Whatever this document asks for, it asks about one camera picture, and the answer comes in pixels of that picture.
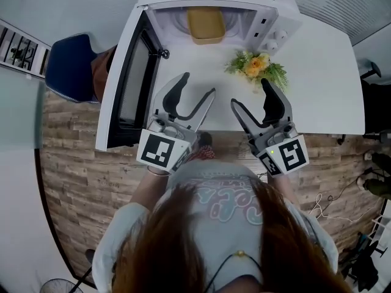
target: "flower bouquet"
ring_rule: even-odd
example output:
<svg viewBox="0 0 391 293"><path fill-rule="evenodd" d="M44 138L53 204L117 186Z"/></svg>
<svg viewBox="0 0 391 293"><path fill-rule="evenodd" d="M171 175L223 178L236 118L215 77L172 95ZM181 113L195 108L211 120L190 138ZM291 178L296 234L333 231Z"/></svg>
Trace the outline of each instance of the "flower bouquet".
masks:
<svg viewBox="0 0 391 293"><path fill-rule="evenodd" d="M261 87L262 78L275 83L283 92L288 88L287 72L281 64L272 63L267 53L237 51L236 58L226 65L225 71L246 77L258 88Z"/></svg>

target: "light blue t-shirt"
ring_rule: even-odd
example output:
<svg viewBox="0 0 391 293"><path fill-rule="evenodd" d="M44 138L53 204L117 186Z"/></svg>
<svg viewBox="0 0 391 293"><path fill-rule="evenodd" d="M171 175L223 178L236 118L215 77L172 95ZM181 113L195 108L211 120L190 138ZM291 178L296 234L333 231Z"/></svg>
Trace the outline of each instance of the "light blue t-shirt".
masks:
<svg viewBox="0 0 391 293"><path fill-rule="evenodd" d="M156 205L158 207L168 199L177 184L196 186L197 194L191 212L197 213L198 218L192 227L195 243L206 267L207 280L213 277L229 255L238 250L259 260L263 218L251 179L257 179L257 176L242 165L215 160L191 161L170 177L168 189ZM330 235L320 227L316 218L299 211L288 200L285 200L285 204L309 237L322 246L336 272L338 251ZM93 279L100 293L111 291L112 266L118 249L133 225L147 214L148 210L137 203L130 203L115 213L92 264ZM219 290L243 275L252 275L262 283L260 271L254 262L248 257L233 256L222 266L213 287Z"/></svg>

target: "white cable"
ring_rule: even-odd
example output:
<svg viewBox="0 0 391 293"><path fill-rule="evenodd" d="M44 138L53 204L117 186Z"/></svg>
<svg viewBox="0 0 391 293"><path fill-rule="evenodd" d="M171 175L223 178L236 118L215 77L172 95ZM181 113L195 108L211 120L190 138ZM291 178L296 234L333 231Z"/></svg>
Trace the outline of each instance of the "white cable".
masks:
<svg viewBox="0 0 391 293"><path fill-rule="evenodd" d="M343 218L343 217L331 217L331 216L328 216L328 215L323 215L323 211L322 211L322 207L320 206L320 201L322 200L322 193L319 193L317 196L316 196L316 199L315 199L315 206L313 207L312 211L310 211L310 215L311 213L316 210L316 209L319 209L320 210L320 215L316 218L318 219L319 217L324 217L324 218L328 218L328 219L343 219L343 220L348 220L350 222L358 222L362 216L364 216L367 212L369 212L370 210L374 209L376 207L376 205L378 205L378 202L381 198L378 198L378 200L376 201L376 204L374 206L372 206L369 210L367 210L365 213L363 213L359 218L355 219L355 220L351 220L349 218Z"/></svg>

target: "white microwave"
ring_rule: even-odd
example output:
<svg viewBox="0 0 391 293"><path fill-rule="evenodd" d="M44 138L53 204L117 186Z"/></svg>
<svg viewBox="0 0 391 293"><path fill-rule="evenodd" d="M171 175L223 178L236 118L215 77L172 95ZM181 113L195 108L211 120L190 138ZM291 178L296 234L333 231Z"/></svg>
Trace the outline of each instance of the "white microwave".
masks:
<svg viewBox="0 0 391 293"><path fill-rule="evenodd" d="M219 7L219 46L275 54L301 25L294 0L139 0L120 37L103 95L96 148L133 146L146 127L159 61L170 46L193 43L186 9Z"/></svg>

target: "hair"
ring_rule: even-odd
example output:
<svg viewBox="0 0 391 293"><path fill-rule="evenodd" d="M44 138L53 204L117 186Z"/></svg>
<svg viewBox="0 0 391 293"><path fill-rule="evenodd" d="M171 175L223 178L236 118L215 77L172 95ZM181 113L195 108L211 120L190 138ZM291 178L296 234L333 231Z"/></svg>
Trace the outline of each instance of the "hair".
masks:
<svg viewBox="0 0 391 293"><path fill-rule="evenodd" d="M253 189L263 212L260 290L351 292L298 225L281 194L262 182L254 183ZM205 291L206 270L191 234L196 218L189 209L195 192L193 187L176 187L144 224L132 229L118 254L113 293Z"/></svg>

